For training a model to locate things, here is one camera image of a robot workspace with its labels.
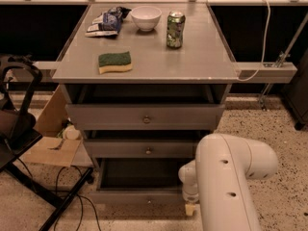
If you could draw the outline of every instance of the white bowl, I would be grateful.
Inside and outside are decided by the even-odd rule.
[[[131,11],[131,16],[137,27],[142,31],[152,31],[160,21],[162,12],[152,6],[140,6]]]

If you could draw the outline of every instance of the drawer handle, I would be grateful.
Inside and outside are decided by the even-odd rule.
[[[144,124],[149,124],[151,122],[151,119],[148,115],[146,115],[144,118],[143,118],[143,123]]]
[[[146,149],[146,151],[145,151],[145,154],[146,154],[146,155],[152,154],[152,149],[151,149],[150,147],[148,147],[148,148]]]

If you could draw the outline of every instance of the black chair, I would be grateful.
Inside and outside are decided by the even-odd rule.
[[[29,79],[29,83],[19,109],[12,102],[9,95],[10,89],[8,89],[13,77],[8,77],[7,75],[10,71],[15,70],[25,71],[25,75],[26,73],[30,74],[30,79],[28,78],[29,76],[25,78],[26,80]],[[50,218],[40,228],[40,230],[47,231],[68,207],[85,182],[92,182],[91,173],[93,169],[88,168],[67,196],[60,198],[34,181],[32,177],[24,174],[13,164],[15,160],[19,160],[19,157],[42,137],[38,131],[33,129],[36,120],[28,112],[35,87],[40,82],[41,77],[39,69],[33,66],[28,58],[0,55],[0,172],[6,171],[25,187],[56,208]]]

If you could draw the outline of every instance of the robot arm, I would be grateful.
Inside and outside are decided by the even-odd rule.
[[[189,202],[199,198],[205,231],[259,231],[246,179],[270,178],[277,166],[263,142],[212,134],[199,143],[195,161],[179,170],[183,196]]]

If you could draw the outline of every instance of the can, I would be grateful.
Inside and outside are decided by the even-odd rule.
[[[183,44],[185,16],[182,12],[173,11],[167,17],[167,46],[180,48]]]

